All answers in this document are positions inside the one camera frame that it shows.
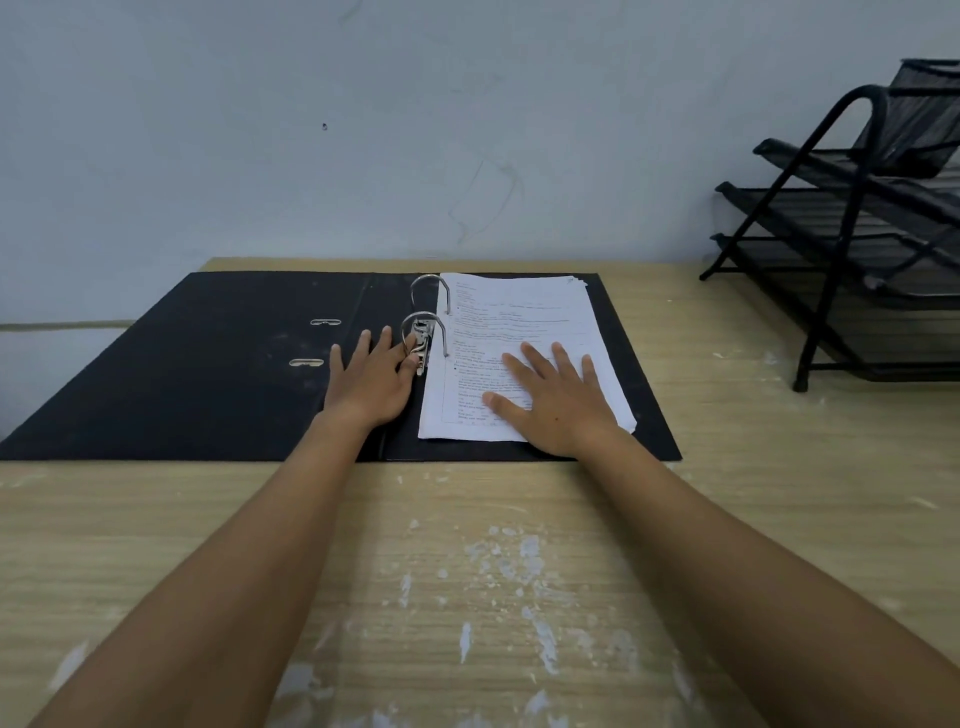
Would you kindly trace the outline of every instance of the wrist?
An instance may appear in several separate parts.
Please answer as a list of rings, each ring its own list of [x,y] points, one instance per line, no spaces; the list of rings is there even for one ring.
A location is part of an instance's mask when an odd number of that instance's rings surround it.
[[[628,434],[627,431],[617,423],[603,422],[584,426],[574,438],[573,456],[586,464],[598,452],[625,434]]]
[[[314,415],[309,432],[320,432],[324,438],[359,441],[362,445],[373,429],[366,418],[344,406],[333,406]]]

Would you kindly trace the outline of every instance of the finger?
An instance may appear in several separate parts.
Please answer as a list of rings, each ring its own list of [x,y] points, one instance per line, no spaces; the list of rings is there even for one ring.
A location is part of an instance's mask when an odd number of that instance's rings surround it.
[[[393,345],[393,343],[394,343],[393,331],[390,329],[390,327],[384,327],[383,330],[380,331],[380,340],[376,342],[376,347],[374,348],[374,350],[385,352],[387,349],[389,349]]]
[[[411,352],[414,346],[417,344],[417,336],[413,333],[410,333],[406,341],[401,341],[395,347],[390,349],[390,360],[393,362],[394,366],[403,361],[409,352]]]
[[[503,363],[507,365],[510,374],[520,383],[520,386],[527,390],[527,392],[533,394],[533,391],[541,382],[540,377],[538,377],[530,367],[525,366],[523,362],[515,356],[510,356],[508,353],[503,355]]]
[[[593,359],[590,358],[588,353],[584,354],[584,383],[589,384],[591,387],[596,387],[600,389],[600,380],[597,378],[596,368],[593,366]]]
[[[557,376],[557,370],[553,368],[553,364],[547,361],[543,354],[527,344],[527,342],[524,341],[520,344],[520,350],[523,352],[523,355],[527,357],[530,366],[532,366],[534,371],[541,377],[551,379]]]
[[[494,415],[506,420],[507,423],[512,425],[517,432],[526,437],[526,434],[523,430],[526,429],[528,423],[530,422],[529,411],[523,409],[523,407],[516,406],[506,397],[503,395],[498,395],[495,392],[484,392],[483,403],[492,410]]]
[[[340,350],[339,344],[330,347],[330,378],[340,374],[344,370],[344,355]]]
[[[563,379],[576,379],[580,381],[580,376],[577,374],[577,370],[573,366],[573,362],[570,361],[569,355],[566,353],[566,349],[560,345],[560,342],[553,342],[553,346],[550,347],[553,351],[553,358],[557,360],[557,369],[560,370],[560,376]]]
[[[367,358],[367,354],[370,353],[370,339],[370,330],[364,328],[363,331],[360,332],[360,338],[357,339],[357,348],[353,350],[353,356],[350,358],[349,366],[352,366],[354,361],[363,361]]]
[[[396,378],[399,379],[400,391],[403,393],[404,401],[407,401],[407,398],[410,397],[410,387],[413,384],[414,374],[417,373],[417,367],[419,365],[420,358],[412,353],[403,360],[399,370],[396,372]]]

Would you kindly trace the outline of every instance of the metal frame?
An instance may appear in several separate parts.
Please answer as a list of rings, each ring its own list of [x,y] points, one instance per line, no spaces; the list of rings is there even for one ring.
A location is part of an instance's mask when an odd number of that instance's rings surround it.
[[[854,240],[854,231],[857,218],[863,205],[866,184],[872,171],[876,168],[878,148],[881,140],[881,134],[887,120],[889,109],[889,99],[897,96],[939,96],[939,95],[958,95],[955,89],[937,89],[937,88],[887,88],[879,85],[863,85],[846,94],[829,111],[824,120],[816,128],[810,138],[804,143],[797,154],[786,164],[773,185],[766,190],[763,197],[753,210],[747,215],[743,223],[737,228],[736,232],[730,236],[716,236],[718,242],[722,245],[720,255],[714,260],[706,271],[700,275],[700,280],[707,280],[714,273],[743,272],[747,273],[752,279],[760,284],[761,288],[784,305],[788,312],[803,324],[807,329],[806,340],[797,364],[797,373],[793,382],[795,392],[806,392],[809,386],[809,374],[811,371],[819,370],[845,370],[851,372],[870,373],[874,376],[884,376],[886,378],[942,378],[945,371],[948,375],[960,376],[960,362],[936,362],[929,364],[920,364],[914,362],[892,362],[882,365],[871,365],[858,356],[842,337],[828,325],[828,315],[836,299],[837,291],[844,277],[845,268],[848,265],[848,253],[851,243]],[[860,159],[855,167],[850,181],[850,194],[844,209],[840,224],[840,231],[837,236],[836,244],[832,247],[826,268],[826,277],[823,288],[820,292],[819,301],[814,309],[811,309],[799,299],[796,299],[789,291],[783,289],[778,283],[765,275],[767,269],[758,264],[754,264],[750,257],[741,252],[738,243],[741,240],[749,240],[746,237],[747,231],[757,222],[759,216],[770,208],[774,198],[780,193],[786,183],[792,178],[800,168],[801,164],[813,158],[814,150],[817,144],[823,139],[827,131],[836,123],[836,121],[846,112],[846,110],[855,102],[866,100],[871,104],[872,113],[867,125],[866,144],[860,152]],[[724,268],[724,263],[728,259],[733,259],[736,268]],[[809,272],[824,273],[823,267],[803,268]],[[768,272],[800,272],[794,271],[793,266],[780,266],[777,269],[771,268]],[[817,349],[824,345],[828,350],[836,352],[846,359],[842,362],[831,363],[813,363],[813,357]]]

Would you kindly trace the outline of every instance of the paper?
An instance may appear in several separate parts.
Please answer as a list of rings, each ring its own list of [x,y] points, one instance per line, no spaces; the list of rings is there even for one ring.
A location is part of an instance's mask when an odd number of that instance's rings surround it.
[[[449,357],[444,357],[438,327],[427,362],[421,439],[524,442],[522,435],[481,400],[484,392],[497,392],[530,408],[530,396],[501,359],[509,352],[526,363],[520,352],[524,341],[554,365],[550,345],[559,341],[579,375],[583,374],[583,355],[590,354],[617,423],[634,431],[636,420],[613,371],[582,280],[572,276],[488,279],[463,273],[442,275],[450,286],[452,309],[447,315],[446,293],[438,286],[436,311],[446,326]]]

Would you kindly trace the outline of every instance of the binder cover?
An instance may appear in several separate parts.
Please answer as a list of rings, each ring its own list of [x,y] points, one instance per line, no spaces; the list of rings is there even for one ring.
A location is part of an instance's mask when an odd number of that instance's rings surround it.
[[[323,408],[330,347],[349,356],[364,328],[388,324],[399,341],[418,275],[190,274],[0,442],[0,459],[283,460]],[[661,460],[680,460],[600,277],[575,275],[587,283],[635,437]],[[437,285],[417,286],[416,310],[435,310]],[[341,323],[311,325],[318,319]],[[300,358],[324,364],[290,364]],[[527,443],[418,439],[424,377],[415,377],[404,411],[371,433],[358,461],[556,459]]]

